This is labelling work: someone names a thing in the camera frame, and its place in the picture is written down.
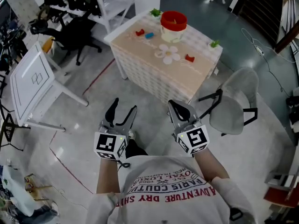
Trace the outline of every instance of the gray chair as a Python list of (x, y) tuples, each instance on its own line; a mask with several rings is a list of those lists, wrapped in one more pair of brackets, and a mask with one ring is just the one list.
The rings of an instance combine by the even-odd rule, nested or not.
[[(226, 134), (240, 134), (245, 125), (257, 119), (256, 93), (258, 76), (251, 68), (241, 68), (223, 83), (216, 93), (200, 98), (213, 98), (214, 102), (203, 115), (210, 114), (210, 125)], [(248, 100), (250, 108), (243, 109), (240, 100)], [(244, 121), (244, 112), (254, 112), (254, 117)]]

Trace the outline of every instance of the small green plant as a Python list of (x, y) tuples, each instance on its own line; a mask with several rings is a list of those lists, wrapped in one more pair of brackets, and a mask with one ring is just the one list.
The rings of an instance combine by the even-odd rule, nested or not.
[(154, 8), (153, 10), (150, 11), (150, 14), (152, 14), (154, 17), (158, 17), (160, 16), (161, 11)]
[(219, 41), (219, 40), (216, 40), (216, 41), (212, 41), (212, 42), (210, 43), (210, 46), (211, 46), (212, 48), (215, 48), (215, 47), (217, 47), (219, 44), (220, 44), (220, 41)]

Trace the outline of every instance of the sleeve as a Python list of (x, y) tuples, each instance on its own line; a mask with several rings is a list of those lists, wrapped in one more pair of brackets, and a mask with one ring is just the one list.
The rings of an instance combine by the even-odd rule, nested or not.
[(87, 210), (86, 224), (104, 224), (118, 202), (115, 193), (95, 194)]
[(219, 177), (214, 178), (211, 184), (230, 208), (239, 209), (245, 216), (250, 216), (252, 220), (254, 219), (253, 222), (257, 223), (250, 202), (238, 188), (237, 184), (229, 178), (221, 179)]

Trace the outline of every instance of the white flower decoration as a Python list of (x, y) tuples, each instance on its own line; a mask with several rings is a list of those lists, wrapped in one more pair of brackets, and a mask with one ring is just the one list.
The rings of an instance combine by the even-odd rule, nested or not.
[(176, 53), (178, 51), (176, 47), (171, 46), (168, 48), (168, 46), (166, 46), (165, 44), (161, 44), (159, 48), (160, 50), (155, 52), (155, 57), (164, 57), (163, 62), (166, 65), (171, 64), (172, 60), (179, 61), (181, 59), (181, 56)]

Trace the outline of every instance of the red object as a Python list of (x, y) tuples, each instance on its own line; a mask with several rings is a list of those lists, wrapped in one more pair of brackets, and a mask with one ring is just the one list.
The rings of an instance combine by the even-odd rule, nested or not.
[(194, 62), (195, 57), (190, 57), (188, 54), (185, 56), (185, 59), (189, 62)]
[(297, 187), (294, 188), (289, 200), (286, 200), (287, 195), (288, 191), (269, 188), (263, 198), (276, 205), (292, 208), (297, 207), (299, 202), (299, 185), (297, 185)]
[(176, 11), (162, 13), (161, 25), (171, 31), (182, 31), (187, 27), (187, 18), (184, 14)]
[(144, 34), (144, 30), (143, 29), (141, 29), (139, 32), (136, 32), (137, 36), (140, 36), (140, 35), (143, 35), (143, 34)]

